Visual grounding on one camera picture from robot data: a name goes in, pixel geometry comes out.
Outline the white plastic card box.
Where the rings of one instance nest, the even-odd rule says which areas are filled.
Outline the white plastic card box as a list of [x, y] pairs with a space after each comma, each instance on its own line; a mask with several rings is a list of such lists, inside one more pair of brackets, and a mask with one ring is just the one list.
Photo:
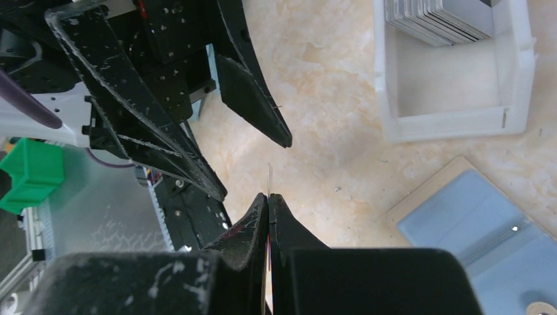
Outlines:
[[494, 1], [492, 8], [492, 38], [434, 47], [388, 24], [384, 2], [374, 2], [374, 87], [386, 141], [526, 130], [535, 76], [528, 6]]

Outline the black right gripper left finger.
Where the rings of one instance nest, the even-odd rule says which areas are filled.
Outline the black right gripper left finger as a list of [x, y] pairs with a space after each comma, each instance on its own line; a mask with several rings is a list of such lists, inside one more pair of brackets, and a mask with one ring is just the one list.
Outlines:
[[27, 314], [263, 314], [268, 203], [203, 249], [176, 253], [74, 253], [57, 258]]

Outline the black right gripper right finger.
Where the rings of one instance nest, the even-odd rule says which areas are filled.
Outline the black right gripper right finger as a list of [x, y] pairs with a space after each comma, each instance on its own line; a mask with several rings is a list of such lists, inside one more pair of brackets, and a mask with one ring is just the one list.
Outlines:
[[456, 258], [428, 248], [331, 248], [269, 196], [275, 314], [481, 314]]

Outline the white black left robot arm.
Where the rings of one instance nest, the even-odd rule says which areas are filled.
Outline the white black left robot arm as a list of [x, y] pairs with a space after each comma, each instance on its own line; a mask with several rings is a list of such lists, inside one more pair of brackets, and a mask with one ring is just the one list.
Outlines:
[[292, 134], [241, 1], [2, 1], [1, 133], [100, 149], [223, 201], [185, 130], [212, 91], [272, 141]]

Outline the thin credit card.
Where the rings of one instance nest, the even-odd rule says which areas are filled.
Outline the thin credit card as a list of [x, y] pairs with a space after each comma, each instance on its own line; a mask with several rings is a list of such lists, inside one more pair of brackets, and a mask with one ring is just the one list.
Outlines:
[[[271, 194], [271, 164], [267, 164], [267, 197]], [[270, 238], [267, 237], [267, 244], [266, 244], [266, 273], [265, 273], [265, 306], [267, 310], [265, 311], [266, 314], [273, 313], [273, 290], [272, 290], [272, 267], [271, 267], [271, 244]]]

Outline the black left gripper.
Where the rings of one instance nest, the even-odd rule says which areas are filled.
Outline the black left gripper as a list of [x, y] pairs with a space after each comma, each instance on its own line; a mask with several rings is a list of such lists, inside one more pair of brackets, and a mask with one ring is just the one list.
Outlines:
[[[99, 113], [131, 161], [223, 201], [226, 188], [176, 122], [215, 89], [206, 44], [182, 32], [193, 8], [192, 1], [2, 1], [1, 71], [14, 87], [1, 83], [1, 135], [88, 147], [106, 136], [87, 133]], [[242, 1], [215, 2], [215, 61], [222, 101], [291, 147]]]

